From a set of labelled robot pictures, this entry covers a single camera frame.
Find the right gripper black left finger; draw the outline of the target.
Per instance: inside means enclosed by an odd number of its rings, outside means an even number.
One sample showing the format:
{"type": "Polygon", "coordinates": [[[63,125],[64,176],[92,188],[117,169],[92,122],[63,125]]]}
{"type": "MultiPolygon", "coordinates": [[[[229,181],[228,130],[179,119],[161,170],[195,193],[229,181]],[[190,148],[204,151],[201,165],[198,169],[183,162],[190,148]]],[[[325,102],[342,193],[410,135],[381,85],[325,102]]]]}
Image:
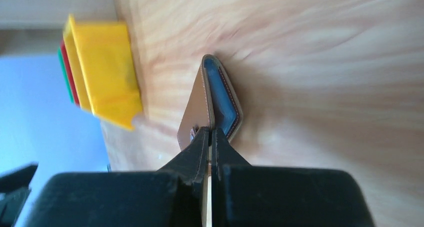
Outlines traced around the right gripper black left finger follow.
{"type": "Polygon", "coordinates": [[[156,171],[65,172],[42,189],[28,227],[200,227],[209,130],[156,171]]]}

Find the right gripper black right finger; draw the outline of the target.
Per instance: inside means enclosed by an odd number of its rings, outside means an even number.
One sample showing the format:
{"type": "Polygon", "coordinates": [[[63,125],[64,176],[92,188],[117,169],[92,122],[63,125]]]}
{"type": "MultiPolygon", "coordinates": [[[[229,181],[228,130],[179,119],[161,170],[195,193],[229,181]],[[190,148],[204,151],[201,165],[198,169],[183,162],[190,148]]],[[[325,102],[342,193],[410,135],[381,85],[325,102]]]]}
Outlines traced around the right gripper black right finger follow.
{"type": "Polygon", "coordinates": [[[254,166],[211,134],[214,227],[372,227],[356,180],[343,170],[254,166]]]}

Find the brown leather card holder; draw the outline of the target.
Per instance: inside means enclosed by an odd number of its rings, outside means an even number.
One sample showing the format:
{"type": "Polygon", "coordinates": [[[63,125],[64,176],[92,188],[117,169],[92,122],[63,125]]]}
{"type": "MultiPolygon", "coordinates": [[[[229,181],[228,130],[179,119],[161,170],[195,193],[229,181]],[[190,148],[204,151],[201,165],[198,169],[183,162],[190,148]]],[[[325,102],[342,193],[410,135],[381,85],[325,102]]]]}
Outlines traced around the brown leather card holder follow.
{"type": "Polygon", "coordinates": [[[213,54],[204,55],[177,132],[180,149],[201,127],[222,129],[231,141],[242,121],[242,107],[223,64],[213,54]]]}

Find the red plastic bin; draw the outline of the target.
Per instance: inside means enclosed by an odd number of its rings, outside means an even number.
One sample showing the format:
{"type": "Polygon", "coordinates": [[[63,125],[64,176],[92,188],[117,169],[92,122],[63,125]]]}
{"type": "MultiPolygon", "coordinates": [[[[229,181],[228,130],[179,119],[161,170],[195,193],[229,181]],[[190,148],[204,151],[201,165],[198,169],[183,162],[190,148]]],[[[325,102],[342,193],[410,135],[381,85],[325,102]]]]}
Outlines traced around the red plastic bin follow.
{"type": "Polygon", "coordinates": [[[64,61],[64,64],[65,64],[67,77],[68,77],[70,87],[71,87],[71,91],[72,91],[72,95],[73,95],[73,98],[74,98],[74,104],[79,107],[80,102],[79,102],[79,98],[78,98],[78,94],[77,94],[77,90],[76,90],[76,86],[75,86],[75,82],[74,82],[71,66],[70,66],[70,63],[69,63],[69,58],[68,58],[68,55],[67,55],[67,50],[66,50],[64,40],[61,41],[59,48],[61,50],[63,61],[64,61]]]}

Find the yellow plastic bin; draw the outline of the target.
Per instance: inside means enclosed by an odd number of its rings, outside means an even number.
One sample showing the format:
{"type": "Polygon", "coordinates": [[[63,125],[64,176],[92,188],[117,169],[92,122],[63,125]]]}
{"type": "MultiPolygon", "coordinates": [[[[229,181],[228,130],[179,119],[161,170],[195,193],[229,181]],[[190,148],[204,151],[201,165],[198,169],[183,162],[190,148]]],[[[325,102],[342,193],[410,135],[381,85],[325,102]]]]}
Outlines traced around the yellow plastic bin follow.
{"type": "Polygon", "coordinates": [[[142,112],[130,36],[124,21],[76,21],[71,14],[63,40],[79,106],[97,118],[133,130],[142,112]]]}

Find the green plastic bin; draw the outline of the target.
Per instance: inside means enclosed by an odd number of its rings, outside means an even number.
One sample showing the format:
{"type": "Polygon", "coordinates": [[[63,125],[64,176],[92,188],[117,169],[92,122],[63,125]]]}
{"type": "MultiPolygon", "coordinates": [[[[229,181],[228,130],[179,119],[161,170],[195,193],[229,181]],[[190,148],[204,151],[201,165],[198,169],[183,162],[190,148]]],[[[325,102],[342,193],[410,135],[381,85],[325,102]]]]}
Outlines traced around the green plastic bin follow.
{"type": "Polygon", "coordinates": [[[72,104],[74,104],[75,101],[74,101],[74,97],[73,97],[71,85],[70,85],[70,82],[69,82],[69,79],[68,79],[68,75],[67,75],[67,71],[66,71],[66,66],[65,66],[65,63],[64,63],[64,60],[63,60],[63,56],[62,56],[62,52],[61,52],[61,49],[60,48],[57,50],[57,55],[58,55],[58,58],[59,58],[59,62],[60,62],[60,66],[61,66],[63,78],[64,78],[64,81],[65,81],[65,84],[66,84],[66,88],[67,88],[67,91],[68,91],[70,102],[72,104]]]}

